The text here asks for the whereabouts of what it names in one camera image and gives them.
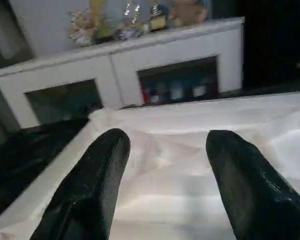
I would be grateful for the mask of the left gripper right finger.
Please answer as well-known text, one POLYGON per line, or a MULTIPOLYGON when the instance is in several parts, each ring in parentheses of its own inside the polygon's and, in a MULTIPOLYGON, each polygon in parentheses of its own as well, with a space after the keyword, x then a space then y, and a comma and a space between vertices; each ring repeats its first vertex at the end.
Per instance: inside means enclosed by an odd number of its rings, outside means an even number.
POLYGON ((300 195, 252 143, 211 130, 205 150, 238 240, 300 240, 300 195))

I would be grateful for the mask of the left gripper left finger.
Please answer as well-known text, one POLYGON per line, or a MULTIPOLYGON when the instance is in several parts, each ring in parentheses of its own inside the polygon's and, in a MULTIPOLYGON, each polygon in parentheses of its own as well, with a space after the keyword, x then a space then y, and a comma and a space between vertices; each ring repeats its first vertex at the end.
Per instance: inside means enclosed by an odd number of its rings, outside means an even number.
POLYGON ((128 135, 112 128, 94 140, 62 180, 32 240, 107 240, 131 150, 128 135))

